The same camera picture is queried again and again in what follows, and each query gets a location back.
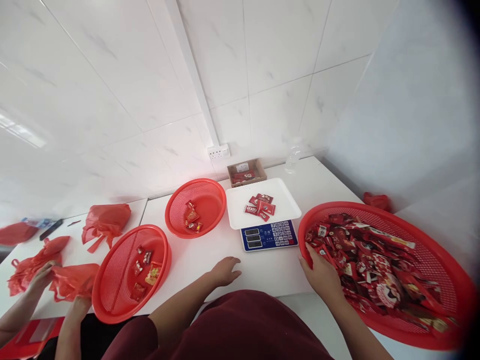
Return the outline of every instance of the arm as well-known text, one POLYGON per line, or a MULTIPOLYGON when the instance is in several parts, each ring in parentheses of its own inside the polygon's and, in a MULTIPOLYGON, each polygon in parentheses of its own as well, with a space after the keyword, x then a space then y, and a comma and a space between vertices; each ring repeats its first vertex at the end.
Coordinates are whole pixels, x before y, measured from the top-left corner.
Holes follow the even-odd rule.
POLYGON ((180 290, 162 305, 149 318, 158 334, 158 344, 165 345, 177 340, 192 323, 205 299, 218 287, 231 284, 242 272, 233 271, 240 263, 236 257, 226 257, 213 269, 200 276, 183 290, 180 290))
POLYGON ((92 299, 89 297, 77 296, 71 303, 58 334, 55 360, 81 360, 80 324, 91 306, 92 299))
POLYGON ((301 257, 300 264, 303 272, 313 290, 321 297, 333 315, 345 338, 351 358, 353 360, 393 360, 345 299, 340 278, 334 267, 318 255, 310 245, 305 245, 313 260, 313 269, 301 257))
POLYGON ((35 275, 26 292, 0 318, 0 348, 4 347, 30 321, 40 297, 52 282, 54 261, 47 262, 35 275))

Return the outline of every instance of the red plastic bag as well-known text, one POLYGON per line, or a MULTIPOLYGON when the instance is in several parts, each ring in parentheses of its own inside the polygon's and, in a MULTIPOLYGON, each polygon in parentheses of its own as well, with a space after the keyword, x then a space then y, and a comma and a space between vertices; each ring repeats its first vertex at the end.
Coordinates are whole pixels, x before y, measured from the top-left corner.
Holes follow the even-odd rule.
POLYGON ((0 229, 0 245, 14 246, 30 239, 38 228, 30 226, 26 222, 15 224, 0 229))
POLYGON ((390 199, 387 195, 372 195, 370 192, 363 194, 363 202, 367 205, 373 206, 386 212, 392 212, 392 206, 390 205, 390 199))
POLYGON ((70 240, 70 236, 60 236, 53 240, 45 239, 43 248, 34 257, 18 261, 13 259, 11 264, 15 273, 8 280, 10 296, 15 296, 27 290, 35 274, 49 261, 62 263, 62 250, 70 240))
POLYGON ((111 249, 114 238, 122 235, 122 230, 129 221, 131 213, 128 204, 92 206, 85 220, 81 242, 85 244, 100 238, 88 248, 88 252, 93 254, 105 237, 111 249))
POLYGON ((95 263, 65 267, 52 266, 51 270, 55 275, 49 290, 54 292, 55 302, 72 302, 77 295, 91 297, 95 276, 99 269, 100 266, 95 263))

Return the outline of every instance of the maroon shirt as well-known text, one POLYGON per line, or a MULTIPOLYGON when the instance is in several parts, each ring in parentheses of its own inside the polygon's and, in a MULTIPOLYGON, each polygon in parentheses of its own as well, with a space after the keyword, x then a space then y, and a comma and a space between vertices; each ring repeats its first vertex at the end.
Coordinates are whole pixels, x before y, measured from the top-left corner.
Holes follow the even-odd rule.
POLYGON ((276 298, 240 290, 210 303, 171 346, 159 348, 148 317, 126 324, 103 360, 332 359, 307 325, 276 298))

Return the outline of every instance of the white scale tray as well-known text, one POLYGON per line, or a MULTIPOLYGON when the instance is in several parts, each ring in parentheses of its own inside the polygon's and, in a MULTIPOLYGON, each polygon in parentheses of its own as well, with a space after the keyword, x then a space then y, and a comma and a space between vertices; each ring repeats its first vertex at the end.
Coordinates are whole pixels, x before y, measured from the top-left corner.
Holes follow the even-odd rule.
POLYGON ((230 226, 235 230, 298 219, 302 216, 302 211, 294 197, 284 181, 278 177, 228 189, 226 191, 226 206, 230 226), (270 216, 268 221, 244 212, 245 205, 253 206, 249 203, 249 200, 257 194, 266 194, 273 197, 272 204, 276 206, 275 215, 270 216))

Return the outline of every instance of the red plastic basket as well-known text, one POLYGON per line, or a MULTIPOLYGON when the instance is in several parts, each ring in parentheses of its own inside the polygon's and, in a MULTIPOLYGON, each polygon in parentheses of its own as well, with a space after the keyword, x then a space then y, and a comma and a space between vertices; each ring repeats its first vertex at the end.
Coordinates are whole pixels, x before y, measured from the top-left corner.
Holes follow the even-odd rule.
POLYGON ((165 282, 171 264, 172 250, 165 233, 158 226, 141 225, 127 232, 108 252, 95 277, 91 302, 96 317, 106 324, 117 324, 131 318, 165 282), (143 271, 135 276, 134 264, 137 260, 142 263, 144 257, 137 251, 139 246, 153 250, 150 261, 163 264, 153 286, 145 282, 149 265, 145 265, 143 271), (135 283, 147 288, 140 302, 130 297, 135 283))
POLYGON ((409 242, 414 242, 415 266, 429 280, 438 282, 443 306, 455 314, 459 327, 455 334, 437 338, 429 332, 399 318, 381 316, 374 312, 358 314, 373 330, 401 343, 431 350, 451 350, 462 343, 469 318, 475 312, 476 290, 473 282, 455 259, 435 240, 412 224, 386 211, 356 202, 336 201, 315 206, 305 214, 298 228, 298 242, 302 256, 312 267, 312 259, 305 247, 306 231, 325 215, 347 213, 358 216, 365 224, 409 242))
POLYGON ((224 188, 216 181, 199 178, 180 186, 173 193, 165 209, 168 230, 182 239, 194 239, 205 235, 220 222, 227 206, 224 188), (199 233, 185 227, 185 218, 190 212, 186 203, 191 200, 202 223, 199 233))

